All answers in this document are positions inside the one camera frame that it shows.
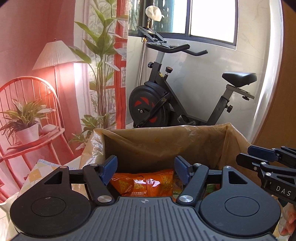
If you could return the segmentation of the orange snack bag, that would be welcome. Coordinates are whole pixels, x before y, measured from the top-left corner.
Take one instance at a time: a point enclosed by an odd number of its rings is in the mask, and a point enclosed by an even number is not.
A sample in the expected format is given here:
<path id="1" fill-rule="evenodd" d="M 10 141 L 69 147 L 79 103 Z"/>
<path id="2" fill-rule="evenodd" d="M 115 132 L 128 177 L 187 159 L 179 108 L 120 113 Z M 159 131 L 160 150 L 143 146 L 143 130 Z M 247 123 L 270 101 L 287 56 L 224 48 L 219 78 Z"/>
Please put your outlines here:
<path id="1" fill-rule="evenodd" d="M 166 169 L 153 173 L 115 173 L 111 185 L 121 196 L 168 197 L 173 195 L 174 170 Z"/>

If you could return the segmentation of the wooden headboard panel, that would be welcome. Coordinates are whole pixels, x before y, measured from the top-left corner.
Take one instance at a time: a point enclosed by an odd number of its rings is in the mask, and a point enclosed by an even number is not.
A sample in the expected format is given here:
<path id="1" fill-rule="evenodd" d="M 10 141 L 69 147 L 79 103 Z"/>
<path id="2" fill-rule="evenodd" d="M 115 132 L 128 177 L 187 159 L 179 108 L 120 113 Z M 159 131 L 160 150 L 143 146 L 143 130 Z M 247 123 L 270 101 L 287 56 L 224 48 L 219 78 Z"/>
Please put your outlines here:
<path id="1" fill-rule="evenodd" d="M 280 67 L 267 110 L 252 144 L 266 148 L 295 147 L 295 1 L 281 1 L 283 43 Z"/>

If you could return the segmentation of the cardboard box with plastic liner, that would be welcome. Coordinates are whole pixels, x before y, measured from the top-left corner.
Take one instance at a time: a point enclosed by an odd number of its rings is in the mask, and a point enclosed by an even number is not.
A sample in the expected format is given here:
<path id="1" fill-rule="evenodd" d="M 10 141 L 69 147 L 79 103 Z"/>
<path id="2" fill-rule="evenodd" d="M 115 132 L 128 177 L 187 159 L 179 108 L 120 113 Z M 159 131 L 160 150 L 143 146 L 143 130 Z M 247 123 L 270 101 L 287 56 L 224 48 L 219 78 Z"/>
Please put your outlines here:
<path id="1" fill-rule="evenodd" d="M 173 126 L 133 128 L 126 130 L 96 129 L 82 153 L 80 166 L 102 164 L 109 156 L 117 156 L 116 173 L 153 173 L 174 170 L 175 157 L 190 164 L 201 163 L 210 169 L 233 166 L 256 184 L 254 172 L 239 167 L 239 153 L 246 153 L 248 140 L 227 123 L 215 126 Z M 173 180 L 173 193 L 180 192 Z"/>

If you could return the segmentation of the dark framed window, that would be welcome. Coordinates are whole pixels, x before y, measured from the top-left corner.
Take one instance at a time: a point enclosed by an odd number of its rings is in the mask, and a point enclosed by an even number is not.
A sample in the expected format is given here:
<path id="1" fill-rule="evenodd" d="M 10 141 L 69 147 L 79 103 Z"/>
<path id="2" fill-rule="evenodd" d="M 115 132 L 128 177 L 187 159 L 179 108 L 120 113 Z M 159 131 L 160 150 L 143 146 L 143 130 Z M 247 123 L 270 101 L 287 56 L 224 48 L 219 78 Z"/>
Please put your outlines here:
<path id="1" fill-rule="evenodd" d="M 137 26 L 145 27 L 145 9 L 156 6 L 162 13 L 160 22 L 151 28 L 165 38 L 189 40 L 230 49 L 237 46 L 239 2 L 231 1 L 129 1 L 128 34 L 139 36 Z"/>

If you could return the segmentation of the white cap on pole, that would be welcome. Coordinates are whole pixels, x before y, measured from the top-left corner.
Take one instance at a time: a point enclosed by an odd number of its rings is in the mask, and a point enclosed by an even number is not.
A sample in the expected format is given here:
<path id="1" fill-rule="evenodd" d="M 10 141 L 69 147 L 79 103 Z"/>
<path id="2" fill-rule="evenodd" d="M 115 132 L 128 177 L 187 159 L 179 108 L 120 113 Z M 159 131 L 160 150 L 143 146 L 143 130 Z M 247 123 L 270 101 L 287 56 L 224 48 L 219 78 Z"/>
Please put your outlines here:
<path id="1" fill-rule="evenodd" d="M 148 18 L 153 21 L 160 22 L 164 15 L 161 13 L 161 10 L 157 6 L 150 5 L 146 7 L 145 14 Z"/>

